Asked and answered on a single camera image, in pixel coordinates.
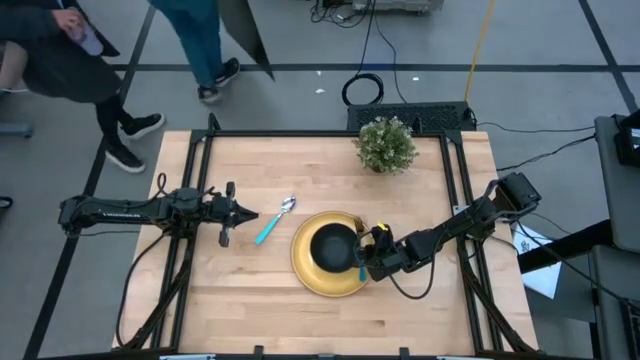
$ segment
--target black jacket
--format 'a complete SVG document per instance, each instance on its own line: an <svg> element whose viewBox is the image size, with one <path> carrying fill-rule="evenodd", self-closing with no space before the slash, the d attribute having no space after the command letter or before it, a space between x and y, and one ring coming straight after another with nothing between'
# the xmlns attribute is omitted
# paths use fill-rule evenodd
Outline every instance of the black jacket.
<svg viewBox="0 0 640 360"><path fill-rule="evenodd" d="M65 7L80 9L77 0ZM29 54L23 79L29 89L75 102L102 102L115 95L120 77L99 56L91 56L60 30L51 10L57 0L0 0L0 40L13 41ZM103 56L120 53L96 30Z"/></svg>

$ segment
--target small green plant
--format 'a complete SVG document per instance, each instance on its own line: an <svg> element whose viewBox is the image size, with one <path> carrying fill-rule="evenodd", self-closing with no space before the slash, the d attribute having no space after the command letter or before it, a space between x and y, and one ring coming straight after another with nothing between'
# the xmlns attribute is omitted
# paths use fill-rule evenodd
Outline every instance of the small green plant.
<svg viewBox="0 0 640 360"><path fill-rule="evenodd" d="M377 117L360 129L360 136L353 143L362 164L380 173L400 174L419 155L411 129L395 116L391 120Z"/></svg>

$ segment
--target hand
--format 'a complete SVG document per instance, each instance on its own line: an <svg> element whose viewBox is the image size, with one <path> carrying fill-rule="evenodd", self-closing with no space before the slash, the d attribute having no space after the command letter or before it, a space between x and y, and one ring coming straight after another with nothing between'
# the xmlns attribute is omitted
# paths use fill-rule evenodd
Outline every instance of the hand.
<svg viewBox="0 0 640 360"><path fill-rule="evenodd" d="M67 33L70 38L84 30L84 17L76 9L52 10L53 18L58 27Z"/></svg>

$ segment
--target gray floor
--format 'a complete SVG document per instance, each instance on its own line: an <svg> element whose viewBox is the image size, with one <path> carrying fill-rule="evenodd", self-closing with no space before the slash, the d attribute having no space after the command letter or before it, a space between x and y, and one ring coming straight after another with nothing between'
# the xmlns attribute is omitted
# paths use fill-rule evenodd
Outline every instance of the gray floor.
<svg viewBox="0 0 640 360"><path fill-rule="evenodd" d="M340 99L352 71L325 71L326 64L360 61L365 26L343 30L328 23L311 24L303 0L252 0L258 27L274 64L317 64L308 71L276 72L276 82L258 72L243 73L225 89L225 101L214 109L226 129L344 129L346 108ZM144 0L84 0L92 20L121 50L111 60L127 64L147 13ZM380 16L385 35L402 64L469 64L488 0L446 0L441 12L425 17ZM618 64L640 64L637 0L589 0ZM228 35L225 56L253 63ZM392 53L372 31L366 61L389 64ZM607 65L578 0L498 0L480 64ZM186 64L167 21L156 14L140 64ZM378 73L387 90L385 102L400 99L393 73ZM459 101L467 73L403 71L400 88L408 101ZM625 73L631 91L640 96L640 74ZM139 71L126 108L134 114L165 112L168 129L203 128L209 109L194 97L188 72ZM356 84L353 101L366 101L375 89ZM479 121L520 129L589 126L599 115L628 113L609 72L478 72L470 104ZM82 192L100 140L90 106L32 94L0 101L2 121L35 125L30 140L0 139L0 193L16 200L0 224L0 358L24 354L61 253L65 237L56 226L60 200ZM521 135L483 127L490 133L497 165L518 163L554 150L579 134ZM142 198L148 193L160 135L133 148L149 163L142 175L124 174L111 164L102 169L96 195ZM521 168L542 194L539 213L570 231L607 217L595 142ZM548 236L557 229L537 218L524 221ZM124 276L136 235L83 239L78 245L40 356L105 351L110 348ZM552 354L589 356L588 326L536 314L542 348ZM562 345L570 341L571 346Z"/></svg>

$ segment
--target butcher block tabletop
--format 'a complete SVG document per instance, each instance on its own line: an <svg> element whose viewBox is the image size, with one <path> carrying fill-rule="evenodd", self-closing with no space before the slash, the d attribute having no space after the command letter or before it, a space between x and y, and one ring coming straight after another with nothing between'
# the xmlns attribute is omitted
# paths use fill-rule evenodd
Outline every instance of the butcher block tabletop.
<svg viewBox="0 0 640 360"><path fill-rule="evenodd" d="M167 174L168 191L180 187L189 138L188 131L164 135L156 176ZM479 197L497 177L488 135L465 132L463 139L473 194ZM369 281L347 297L323 297L305 288L291 265L296 230L323 211L357 215L368 226L384 222L396 239L451 217L439 141L414 140L420 155L407 172L391 176L363 169L349 137L215 137L206 187L224 192L225 184L234 181L238 203L260 217L231 230L228 248L218 244L220 225L200 226L179 351L246 354L263 345L265 354L394 355L408 347L412 355L472 355L455 241L437 254L433 288L418 301L403 297L388 279ZM453 146L450 154L461 197ZM151 194L157 190L153 183ZM297 198L295 209L257 246L256 236L291 194ZM506 225L496 229L496 237L511 240ZM143 227L136 255L159 235L159 229ZM163 240L143 257L131 277L121 324L125 341L157 304L169 242ZM515 250L495 240L486 241L484 248L496 305L522 338L537 347ZM176 269L181 258L179 253ZM405 291L420 294L430 271L428 265L412 274L398 273L396 279ZM486 312L477 303L484 346L490 348ZM172 306L162 345L169 343L173 316Z"/></svg>

